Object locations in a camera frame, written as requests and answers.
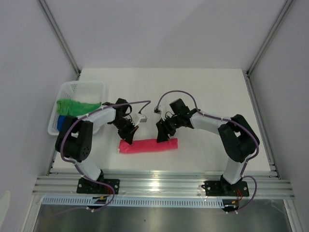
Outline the blue microfiber towel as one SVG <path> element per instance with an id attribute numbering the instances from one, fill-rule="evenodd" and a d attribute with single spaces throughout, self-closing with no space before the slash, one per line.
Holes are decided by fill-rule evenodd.
<path id="1" fill-rule="evenodd" d="M 62 125 L 63 125 L 63 122 L 64 122 L 65 118 L 66 118 L 66 116 L 59 115 L 59 117 L 57 119 L 57 126 L 56 126 L 58 131 L 61 131 L 61 128 L 62 128 Z"/>

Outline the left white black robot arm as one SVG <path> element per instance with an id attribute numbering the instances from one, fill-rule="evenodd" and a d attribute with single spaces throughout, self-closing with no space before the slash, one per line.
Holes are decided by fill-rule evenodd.
<path id="1" fill-rule="evenodd" d="M 106 102 L 99 108 L 80 117 L 66 116 L 58 134 L 55 148 L 64 162 L 71 163 L 81 174 L 81 179 L 88 182 L 93 193 L 100 193 L 108 186 L 103 178 L 103 171 L 90 158 L 93 130 L 106 124 L 114 125 L 118 135 L 127 144 L 133 143 L 138 126 L 127 118 L 132 106 L 124 99 L 115 104 Z"/>

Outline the green microfiber towel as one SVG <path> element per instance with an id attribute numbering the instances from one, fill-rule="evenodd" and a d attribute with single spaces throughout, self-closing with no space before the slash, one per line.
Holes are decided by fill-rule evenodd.
<path id="1" fill-rule="evenodd" d="M 56 111 L 62 116 L 82 116 L 100 108 L 101 102 L 86 103 L 72 99 L 59 99 L 56 101 Z"/>

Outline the pink microfiber towel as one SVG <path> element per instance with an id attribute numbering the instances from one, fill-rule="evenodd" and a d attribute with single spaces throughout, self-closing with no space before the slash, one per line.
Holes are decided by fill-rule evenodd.
<path id="1" fill-rule="evenodd" d="M 158 143 L 156 139 L 135 140 L 132 144 L 128 144 L 121 140 L 118 152 L 123 154 L 161 152 L 178 149 L 178 139 L 172 138 L 165 142 Z"/>

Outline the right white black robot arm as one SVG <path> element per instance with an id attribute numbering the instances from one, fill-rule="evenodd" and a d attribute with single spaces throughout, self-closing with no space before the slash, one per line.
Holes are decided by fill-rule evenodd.
<path id="1" fill-rule="evenodd" d="M 231 118 L 206 114 L 200 109 L 190 110 L 182 99 L 170 104 L 172 116 L 156 123 L 158 143 L 168 141 L 181 127 L 199 129 L 218 135 L 228 156 L 224 173 L 220 177 L 220 189 L 231 195 L 239 188 L 249 160 L 259 153 L 260 141 L 244 118 L 237 114 Z"/>

